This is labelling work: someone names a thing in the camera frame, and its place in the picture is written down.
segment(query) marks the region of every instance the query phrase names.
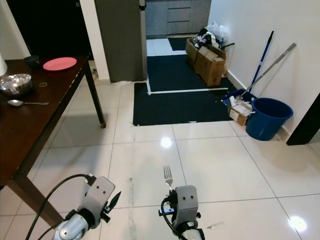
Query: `table leg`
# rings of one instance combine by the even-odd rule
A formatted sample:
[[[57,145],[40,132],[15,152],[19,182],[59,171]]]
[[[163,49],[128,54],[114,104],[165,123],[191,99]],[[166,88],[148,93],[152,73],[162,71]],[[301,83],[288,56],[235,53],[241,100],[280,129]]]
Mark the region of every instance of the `table leg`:
[[[8,187],[11,188],[11,190],[14,191],[35,212],[38,212],[41,204],[45,200],[45,197],[42,195],[42,193],[25,175],[17,175],[8,183]],[[62,216],[50,204],[50,202],[46,203],[41,217],[50,226],[54,226],[55,224],[63,221]]]
[[[91,93],[91,96],[93,99],[96,113],[98,114],[100,126],[102,129],[104,129],[106,127],[106,121],[105,121],[104,114],[102,113],[102,110],[101,110],[100,101],[99,101],[99,97],[97,94],[95,81],[94,81],[94,78],[92,77],[92,74],[91,74],[89,62],[86,62],[86,64],[85,64],[85,78],[86,78],[86,81],[87,81],[89,89],[90,89],[90,93]]]

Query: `robotic hand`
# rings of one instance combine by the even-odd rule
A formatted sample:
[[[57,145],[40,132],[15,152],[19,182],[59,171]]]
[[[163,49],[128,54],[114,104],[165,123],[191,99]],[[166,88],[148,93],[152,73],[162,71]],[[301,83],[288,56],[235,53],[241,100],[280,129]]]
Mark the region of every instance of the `robotic hand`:
[[[65,221],[55,229],[53,240],[79,240],[89,229],[99,226],[101,219],[110,221],[108,213],[116,206],[121,192],[113,197],[108,204],[108,198],[115,190],[115,185],[103,176],[98,178],[90,174],[90,185],[78,210],[72,210]]]
[[[201,218],[198,212],[197,189],[192,185],[178,186],[170,190],[162,203],[159,216],[163,216],[173,234],[182,240],[205,240],[204,232],[198,228],[197,218]],[[170,208],[164,210],[164,203],[169,202]],[[167,215],[172,215],[169,222]]]

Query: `refrigerator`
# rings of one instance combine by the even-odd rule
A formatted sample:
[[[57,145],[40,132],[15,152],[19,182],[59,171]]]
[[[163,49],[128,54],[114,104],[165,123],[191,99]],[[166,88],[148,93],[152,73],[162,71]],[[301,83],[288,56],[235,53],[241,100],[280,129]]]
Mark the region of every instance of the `refrigerator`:
[[[94,0],[111,82],[147,79],[145,0]]]

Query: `pink plate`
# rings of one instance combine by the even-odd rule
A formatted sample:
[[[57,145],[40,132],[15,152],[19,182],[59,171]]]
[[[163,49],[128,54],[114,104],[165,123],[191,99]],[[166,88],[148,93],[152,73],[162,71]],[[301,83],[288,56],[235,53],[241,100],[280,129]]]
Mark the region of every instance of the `pink plate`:
[[[63,69],[68,69],[74,66],[77,60],[73,57],[60,57],[47,61],[43,68],[48,71],[59,71]]]

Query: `mop handle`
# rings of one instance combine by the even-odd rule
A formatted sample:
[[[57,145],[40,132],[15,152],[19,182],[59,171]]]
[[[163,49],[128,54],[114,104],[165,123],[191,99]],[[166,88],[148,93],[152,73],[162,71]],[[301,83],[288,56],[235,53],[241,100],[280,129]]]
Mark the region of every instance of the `mop handle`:
[[[295,46],[297,46],[297,44],[292,43],[290,47],[288,47],[287,50],[285,50],[284,53],[282,53],[282,55],[280,57],[278,57],[277,60],[275,60],[275,62],[264,72],[262,73],[262,75],[260,77],[258,77],[258,79],[252,83],[239,97],[243,97],[245,95],[246,92],[248,92],[257,82],[259,82],[260,79],[262,79],[264,77],[264,75],[267,74],[267,72],[270,71],[270,69],[272,69],[277,63],[279,63],[292,49],[295,48]]]
[[[272,32],[271,32],[270,37],[269,37],[269,39],[268,39],[268,42],[266,43],[266,46],[265,46],[264,52],[263,52],[263,54],[262,54],[262,57],[261,57],[259,66],[258,66],[258,68],[257,68],[257,70],[256,70],[256,72],[255,72],[255,75],[254,75],[254,77],[253,77],[253,80],[252,80],[251,84],[253,84],[253,83],[256,81],[257,77],[258,77],[258,74],[259,74],[259,72],[260,72],[260,68],[261,68],[261,66],[262,66],[262,63],[263,63],[264,60],[265,60],[265,57],[266,57],[268,48],[269,48],[270,43],[271,43],[271,40],[272,40],[272,36],[274,35],[274,32],[275,32],[275,31],[272,31]]]

